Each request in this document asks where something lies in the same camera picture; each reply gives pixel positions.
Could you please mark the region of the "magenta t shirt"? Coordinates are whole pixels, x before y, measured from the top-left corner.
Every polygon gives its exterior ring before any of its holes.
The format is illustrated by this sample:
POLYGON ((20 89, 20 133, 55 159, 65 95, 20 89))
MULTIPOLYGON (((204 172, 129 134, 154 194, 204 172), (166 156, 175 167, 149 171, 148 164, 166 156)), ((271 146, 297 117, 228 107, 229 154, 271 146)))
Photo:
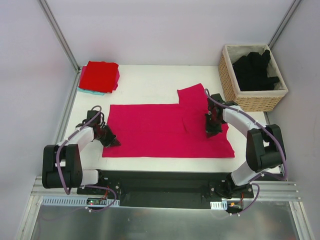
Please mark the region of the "magenta t shirt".
POLYGON ((107 124, 119 146, 105 147, 104 158, 234 158, 228 125, 207 137, 207 96, 202 84, 177 91, 173 104, 113 104, 107 124))

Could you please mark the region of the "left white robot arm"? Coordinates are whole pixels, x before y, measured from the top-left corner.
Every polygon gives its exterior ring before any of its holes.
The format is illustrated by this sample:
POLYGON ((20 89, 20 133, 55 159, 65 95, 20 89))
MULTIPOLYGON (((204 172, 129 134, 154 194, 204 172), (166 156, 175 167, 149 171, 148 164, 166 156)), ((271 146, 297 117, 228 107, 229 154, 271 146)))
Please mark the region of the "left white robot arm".
POLYGON ((86 120, 76 126, 74 133, 66 140, 47 145, 43 150, 42 185, 46 189, 72 188, 87 186, 94 194, 105 191, 106 183, 99 178, 96 169, 83 169, 81 151, 94 140, 103 147, 118 147, 119 140, 110 127, 98 120, 86 120))

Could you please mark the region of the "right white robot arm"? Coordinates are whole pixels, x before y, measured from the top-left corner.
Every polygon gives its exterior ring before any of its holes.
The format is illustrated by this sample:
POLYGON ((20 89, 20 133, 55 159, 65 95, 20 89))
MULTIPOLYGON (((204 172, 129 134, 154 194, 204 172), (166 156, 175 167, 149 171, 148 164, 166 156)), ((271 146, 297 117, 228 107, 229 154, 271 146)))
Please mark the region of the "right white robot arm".
POLYGON ((222 133, 222 126, 231 124, 246 138, 245 162, 216 185, 214 192, 218 196, 237 197, 259 176, 285 164, 286 154, 278 125, 262 125, 234 104, 223 106, 209 102, 207 109, 205 130, 208 137, 222 133))

